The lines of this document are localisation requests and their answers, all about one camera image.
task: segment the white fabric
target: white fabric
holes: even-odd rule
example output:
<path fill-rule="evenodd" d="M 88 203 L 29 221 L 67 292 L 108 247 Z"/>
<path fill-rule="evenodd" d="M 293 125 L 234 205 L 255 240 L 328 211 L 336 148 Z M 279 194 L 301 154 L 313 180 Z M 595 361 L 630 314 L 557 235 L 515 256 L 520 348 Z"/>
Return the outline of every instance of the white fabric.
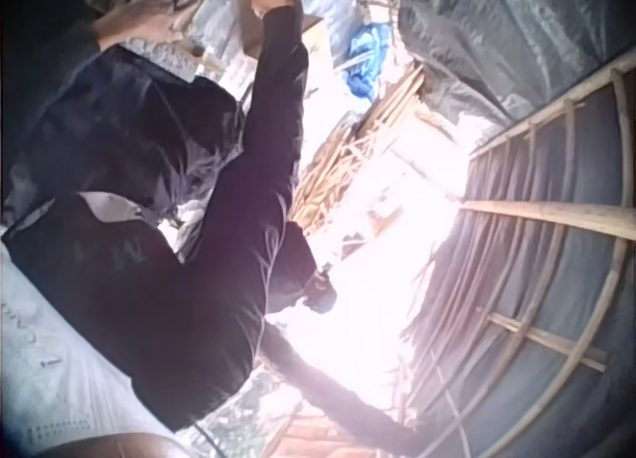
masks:
<path fill-rule="evenodd" d="M 71 441 L 145 432 L 175 439 L 13 264 L 2 244 L 3 431 L 27 456 Z"/>

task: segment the black sleeve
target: black sleeve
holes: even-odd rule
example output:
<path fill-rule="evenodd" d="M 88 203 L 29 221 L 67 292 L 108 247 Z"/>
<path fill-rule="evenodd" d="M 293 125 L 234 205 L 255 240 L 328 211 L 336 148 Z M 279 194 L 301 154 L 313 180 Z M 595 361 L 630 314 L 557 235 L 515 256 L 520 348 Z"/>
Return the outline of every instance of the black sleeve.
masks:
<path fill-rule="evenodd" d="M 172 322 L 183 315 L 184 325 L 160 338 L 169 346 L 152 359 L 158 372 L 133 377 L 139 398 L 173 430 L 219 407 L 248 379 L 291 206 L 309 64 L 302 10 L 277 8 L 263 21 L 243 153 L 220 174 L 197 250 L 171 293 L 175 303 L 194 297 L 195 304 L 175 310 Z"/>
<path fill-rule="evenodd" d="M 61 36 L 33 51 L 28 59 L 3 62 L 3 144 L 7 160 L 28 139 L 49 105 L 71 86 L 78 73 L 100 54 L 95 32 L 88 23 L 76 23 Z"/>
<path fill-rule="evenodd" d="M 324 372 L 311 367 L 278 328 L 268 323 L 265 323 L 260 352 L 285 382 L 298 388 L 304 399 L 361 443 L 398 456 L 416 456 L 423 449 L 422 438 L 415 430 L 396 423 Z"/>

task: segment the lumber pile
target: lumber pile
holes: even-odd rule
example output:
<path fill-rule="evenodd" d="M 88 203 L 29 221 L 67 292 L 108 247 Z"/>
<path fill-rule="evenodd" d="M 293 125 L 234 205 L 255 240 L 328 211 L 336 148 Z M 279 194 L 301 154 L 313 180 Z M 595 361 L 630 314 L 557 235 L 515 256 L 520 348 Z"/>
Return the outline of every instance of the lumber pile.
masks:
<path fill-rule="evenodd" d="M 327 224 L 361 169 L 397 139 L 398 128 L 419 105 L 423 82 L 421 68 L 411 65 L 357 128 L 343 121 L 332 131 L 301 176 L 292 206 L 290 217 L 306 234 Z"/>

